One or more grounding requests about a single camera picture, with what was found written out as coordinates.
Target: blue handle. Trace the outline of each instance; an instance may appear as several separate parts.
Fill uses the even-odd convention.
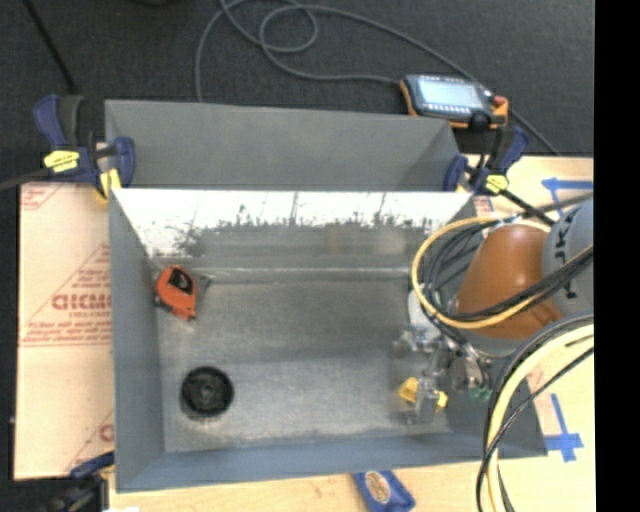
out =
[[[499,141],[499,149],[491,156],[487,167],[492,174],[506,175],[509,167],[520,160],[528,145],[529,137],[520,128],[515,127],[511,132],[503,131]]]
[[[392,471],[354,473],[362,498],[371,512],[408,512],[416,500]]]
[[[115,464],[115,453],[113,451],[103,453],[73,468],[69,476],[73,480],[81,480],[113,464]]]
[[[58,118],[58,102],[58,96],[51,94],[41,99],[33,108],[36,129],[47,139],[52,149],[69,144]]]
[[[133,139],[130,137],[117,137],[112,146],[116,150],[120,183],[123,187],[131,184],[136,167],[136,156]]]

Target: black cable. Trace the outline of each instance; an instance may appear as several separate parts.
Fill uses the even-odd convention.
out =
[[[58,52],[56,45],[53,43],[53,40],[51,39],[51,36],[49,35],[47,28],[44,26],[42,19],[38,15],[38,11],[31,3],[31,0],[22,0],[22,3],[27,8],[27,11],[29,11],[29,16],[31,17],[31,19],[33,20],[33,23],[38,29],[38,33],[40,34],[40,37],[42,37],[42,40],[46,44],[47,49],[51,54],[51,57],[53,57],[53,60],[55,61],[56,66],[58,67],[58,70],[64,77],[64,81],[67,83],[67,91],[69,92],[69,94],[77,94],[80,89],[76,84],[75,80],[73,79],[73,77],[71,76],[71,73],[69,72],[69,69],[64,63],[62,56]]]
[[[524,199],[518,197],[510,190],[507,190],[507,189],[501,190],[499,194],[504,198],[508,199],[509,201],[511,201],[516,206],[519,206],[520,208],[522,208],[528,217],[537,217],[542,222],[544,222],[547,226],[553,226],[555,224],[555,221],[551,217],[548,217],[547,215],[545,215],[543,211],[540,211],[535,206],[527,203]]]
[[[247,3],[249,1],[252,1],[252,0],[235,0],[230,3],[227,3],[225,0],[219,0],[221,10],[216,12],[211,17],[211,19],[205,26],[204,30],[202,31],[202,34],[200,35],[200,39],[198,41],[198,46],[196,49],[196,54],[194,59],[195,60],[194,82],[195,82],[196,96],[199,102],[204,101],[202,96],[201,76],[200,76],[201,74],[200,68],[201,68],[202,52],[204,49],[204,44],[207,38],[209,37],[209,34],[212,28],[222,18],[223,15],[226,16],[227,20],[232,24],[232,26],[236,30],[238,30],[238,32],[245,39],[247,39],[248,41],[252,42],[255,45],[260,46],[265,56],[272,62],[272,64],[282,69],[286,73],[289,73],[298,78],[303,78],[307,80],[316,80],[316,81],[318,80],[319,81],[367,80],[367,81],[380,82],[386,85],[393,85],[393,86],[397,86],[399,84],[399,80],[397,79],[392,79],[389,77],[378,76],[378,75],[371,75],[371,74],[316,75],[313,73],[307,73],[304,71],[296,70],[294,68],[287,66],[282,61],[278,60],[274,55],[274,53],[293,54],[293,53],[306,50],[314,44],[314,42],[318,38],[318,23],[311,11],[316,11],[319,13],[330,14],[334,16],[347,18],[352,21],[356,21],[366,26],[380,30],[389,35],[392,35],[400,39],[401,41],[409,43],[410,45],[415,46],[416,48],[424,51],[425,53],[429,54],[436,60],[439,60],[441,63],[451,68],[453,71],[457,72],[460,76],[466,78],[467,80],[472,80],[474,82],[481,83],[480,80],[475,78],[471,73],[464,70],[462,67],[458,66],[452,60],[448,59],[441,53],[437,52],[430,46],[418,41],[417,39],[414,39],[411,36],[403,32],[400,32],[399,30],[396,30],[392,27],[379,23],[375,20],[366,18],[364,16],[360,16],[358,14],[354,14],[342,9],[333,8],[333,7],[326,7],[326,6],[314,5],[314,4],[300,4],[295,0],[279,0],[280,2],[287,5],[285,7],[281,7],[270,12],[267,16],[265,16],[260,23],[260,27],[258,30],[258,37],[253,36],[248,31],[246,31],[231,14],[232,9],[244,3]],[[312,24],[312,33],[309,39],[305,43],[295,47],[280,47],[280,46],[274,46],[272,44],[269,44],[266,41],[266,36],[265,36],[269,23],[271,23],[271,21],[278,16],[282,16],[285,13],[290,13],[295,11],[302,11]],[[549,151],[551,151],[555,155],[560,155],[560,152],[538,130],[536,130],[529,122],[527,122],[518,112],[516,112],[513,109],[510,109],[510,114],[513,116],[514,119],[517,119],[520,122],[520,124],[522,124],[530,133],[532,133],[536,138],[538,138],[538,140],[542,142],[542,144],[545,145]]]
[[[487,316],[493,316],[506,311],[510,307],[522,302],[527,297],[540,294],[536,299],[532,300],[521,311],[526,311],[533,306],[540,304],[544,300],[548,299],[551,295],[562,288],[566,283],[573,279],[577,274],[582,272],[593,260],[593,246],[585,250],[585,252],[579,255],[574,261],[563,265],[559,269],[549,273],[537,283],[534,283],[529,288],[517,293],[510,298],[503,300],[488,308],[474,311],[471,313],[458,313],[449,315],[449,318],[454,320],[481,320]]]
[[[479,247],[480,247],[480,245],[474,245],[473,247],[470,247],[469,249],[466,249],[464,252],[460,252],[459,253],[460,258],[465,258],[466,256],[475,253],[478,250]],[[446,261],[442,262],[442,266],[445,267],[445,268],[449,267],[450,265],[448,265],[447,263],[452,263],[452,262],[449,261],[449,260],[446,260]],[[449,274],[446,279],[438,281],[438,285],[437,285],[436,289],[442,288],[443,286],[446,286],[451,281],[453,281],[456,277],[458,277],[460,274],[465,272],[465,270],[466,270],[466,268],[461,267],[458,270],[456,270],[455,272]]]
[[[498,483],[500,484],[500,492],[502,493],[502,503],[507,509],[507,512],[516,512],[513,508],[513,505],[511,504],[511,500],[509,499],[507,487],[504,485],[504,480],[502,479],[500,468],[498,468]]]
[[[478,163],[476,164],[476,169],[481,169],[482,167],[485,166],[487,158],[489,157],[489,153],[490,153],[490,151],[487,149],[487,147],[489,145],[487,144],[486,131],[482,131],[480,135],[482,137],[482,148],[483,149],[480,152],[480,158],[478,160]]]
[[[474,224],[472,226],[468,226],[462,230],[459,230],[457,233],[453,234],[451,238],[442,242],[440,250],[435,251],[435,254],[432,253],[432,256],[428,259],[427,264],[425,265],[423,271],[423,281],[425,284],[424,293],[427,296],[428,300],[432,304],[436,304],[440,302],[436,300],[435,294],[442,289],[451,279],[455,278],[455,275],[449,276],[449,278],[444,281],[440,281],[440,272],[441,268],[447,268],[449,264],[458,263],[462,257],[467,254],[465,249],[467,245],[473,240],[474,236],[479,232],[483,231],[487,227],[493,227],[496,224],[499,224],[501,221],[496,219],[494,223],[488,224]],[[453,250],[457,245],[462,244],[462,247],[458,250],[458,252],[454,256],[450,256]],[[437,308],[438,311],[444,312],[441,308]]]
[[[9,178],[0,183],[0,192],[7,190],[9,188],[16,187],[18,185],[23,185],[25,183],[29,183],[30,181],[45,181],[49,179],[48,172],[45,169],[41,169],[41,172],[35,172],[30,174],[25,174],[24,176],[17,176],[15,178]]]
[[[482,512],[482,503],[481,503],[482,483],[483,483],[484,478],[485,478],[485,476],[487,474],[489,460],[491,459],[491,457],[493,456],[495,451],[498,449],[498,445],[502,441],[502,438],[511,429],[511,427],[513,426],[515,420],[522,414],[522,412],[527,407],[529,407],[529,405],[538,396],[540,396],[549,387],[551,387],[556,381],[558,381],[560,378],[562,378],[564,375],[566,375],[571,370],[573,370],[576,366],[578,366],[580,363],[582,363],[585,359],[587,359],[588,357],[593,355],[594,350],[595,349],[593,347],[591,347],[590,349],[588,349],[585,352],[583,352],[580,356],[578,356],[575,359],[573,359],[569,364],[564,366],[561,370],[559,370],[556,374],[554,374],[553,377],[551,377],[543,386],[541,386],[538,390],[536,390],[535,392],[531,393],[525,400],[523,400],[514,409],[513,413],[504,421],[504,423],[502,424],[500,430],[498,431],[496,436],[493,438],[493,441],[491,442],[491,444],[489,444],[489,446],[487,446],[485,448],[485,453],[483,455],[482,462],[480,464],[480,470],[478,471],[478,477],[476,479],[476,502],[478,504],[479,512]],[[502,491],[504,493],[504,498],[506,500],[508,500],[509,498],[508,498],[508,494],[507,494],[506,488],[502,487]]]
[[[553,322],[538,332],[536,332],[532,337],[521,343],[511,354],[508,361],[503,366],[500,374],[495,379],[495,387],[491,397],[489,399],[488,404],[488,412],[487,417],[485,419],[485,438],[486,433],[489,430],[489,423],[491,421],[491,415],[493,414],[493,409],[495,407],[496,401],[498,399],[498,395],[500,394],[502,387],[509,376],[515,371],[515,369],[520,365],[520,363],[526,359],[529,354],[537,350],[541,345],[544,345],[550,339],[558,336],[561,332],[571,331],[574,329],[578,329],[590,323],[593,323],[594,320],[594,312],[592,309],[581,311],[579,313],[575,313],[572,315],[568,315],[556,322]]]
[[[537,206],[536,208],[541,212],[551,212],[554,210],[559,210],[562,208],[566,208],[567,206],[573,206],[578,203],[582,203],[583,201],[587,201],[593,197],[593,192],[587,192],[586,194],[582,194],[577,197],[570,197],[568,199],[563,199],[562,201],[557,201],[554,203],[549,203],[543,206]],[[531,217],[532,214],[529,212],[524,212],[522,214],[522,218],[526,219]]]

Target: gray box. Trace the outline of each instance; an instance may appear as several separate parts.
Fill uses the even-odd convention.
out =
[[[424,151],[407,157],[397,147],[406,142],[402,137],[386,142],[395,148],[392,160],[402,154],[403,165],[410,168],[396,166],[389,176],[381,167],[384,152],[356,151],[354,157],[347,151],[374,137],[367,126],[376,132],[378,124],[396,124],[388,133],[398,135],[400,126],[411,121],[372,123],[363,115],[366,123],[359,124],[358,114],[336,113],[338,124],[353,122],[358,129],[345,132],[353,135],[345,135],[347,141],[334,140],[340,146],[335,154],[345,159],[343,177],[325,187],[318,173],[328,168],[315,146],[309,146],[315,157],[302,177],[292,178],[296,168],[287,163],[303,166],[304,159],[294,157],[304,154],[300,140],[333,137],[320,129],[333,126],[331,113],[319,113],[317,119],[326,116],[325,125],[309,124],[317,120],[313,112],[304,113],[306,121],[296,118],[302,123],[297,130],[304,132],[299,138],[285,129],[285,112],[267,109],[260,114],[265,117],[258,116],[266,126],[273,114],[273,126],[279,126],[268,132],[272,143],[260,140],[274,173],[267,179],[256,172],[255,155],[239,156],[234,172],[228,167],[240,148],[268,138],[261,130],[230,128],[241,140],[223,143],[226,123],[242,124],[232,115],[237,109],[172,104],[177,126],[167,128],[160,121],[167,115],[163,105],[133,102],[127,109],[125,103],[111,105],[108,125],[112,135],[133,137],[139,149],[137,186],[116,191],[110,201],[118,490],[479,459],[485,404],[451,393],[446,412],[434,421],[408,425],[397,414],[399,381],[391,346],[407,327],[411,259],[425,234],[437,227],[430,219],[446,222],[454,214],[472,213],[460,194],[424,192],[430,185],[418,185],[418,175],[428,168],[440,172],[440,180],[446,170]],[[146,113],[135,120],[136,112]],[[169,132],[187,133],[194,118],[216,118],[222,124],[206,151],[191,151],[192,146],[175,141],[162,145]],[[450,129],[436,125],[436,137],[446,140]],[[151,126],[161,135],[154,135]],[[128,133],[120,132],[122,127]],[[166,159],[152,157],[154,148],[162,148]],[[441,150],[434,146],[433,154]],[[362,174],[364,169],[373,170]],[[290,179],[304,179],[307,186],[292,187]],[[172,187],[156,188],[167,184]],[[354,189],[360,192],[346,192]],[[257,204],[257,193],[268,197],[263,203],[272,208],[260,215],[249,206]],[[289,202],[281,199],[285,196]],[[312,203],[321,206],[309,209]],[[191,207],[193,213],[167,220],[163,215],[174,204],[187,205],[184,210]],[[222,204],[234,206],[217,216],[205,214],[207,206]],[[349,210],[345,204],[359,205],[353,216],[344,213]],[[281,210],[289,214],[280,215]],[[342,213],[323,217],[334,211]],[[174,248],[183,252],[168,254],[154,233],[175,233]],[[193,323],[153,305],[154,280],[168,263],[180,263],[212,283],[202,287]],[[235,388],[229,409],[208,421],[189,418],[180,405],[182,379],[201,365],[223,370]],[[532,425],[530,431],[510,433],[504,457],[543,452],[533,411],[522,423]]]

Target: blue clamp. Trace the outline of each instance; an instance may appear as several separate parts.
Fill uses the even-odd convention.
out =
[[[449,166],[445,190],[455,190],[463,172],[468,175],[471,190],[477,195],[496,196],[509,186],[507,171],[525,153],[529,137],[518,127],[499,127],[496,131],[493,150],[482,167],[470,167],[467,159],[457,155]]]
[[[103,171],[97,160],[102,157],[114,159],[112,166],[117,171],[119,186],[126,187],[133,179],[135,153],[133,140],[117,137],[106,148],[94,151],[91,147],[79,146],[76,139],[77,111],[84,98],[55,94],[40,100],[33,108],[33,117],[38,132],[47,139],[51,153],[44,158],[49,179],[72,181],[93,185],[107,195]]]
[[[408,512],[416,500],[389,470],[354,473],[360,494],[370,512]]]

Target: yellow clamp pad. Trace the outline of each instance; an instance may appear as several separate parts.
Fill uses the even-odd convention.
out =
[[[436,411],[440,412],[447,406],[449,402],[449,396],[444,391],[438,391],[438,403],[436,404]]]
[[[78,166],[80,153],[77,151],[56,150],[44,157],[44,165],[55,173],[69,171]]]
[[[102,185],[102,190],[104,190],[105,197],[109,197],[109,190],[112,188],[122,188],[118,169],[113,168],[100,174],[100,183]]]
[[[494,194],[499,194],[509,187],[509,180],[502,174],[489,174],[484,187]]]
[[[407,402],[411,402],[412,404],[416,403],[416,395],[418,394],[418,386],[420,382],[415,377],[409,377],[405,380],[400,389],[398,389],[398,394],[401,398],[404,398]]]

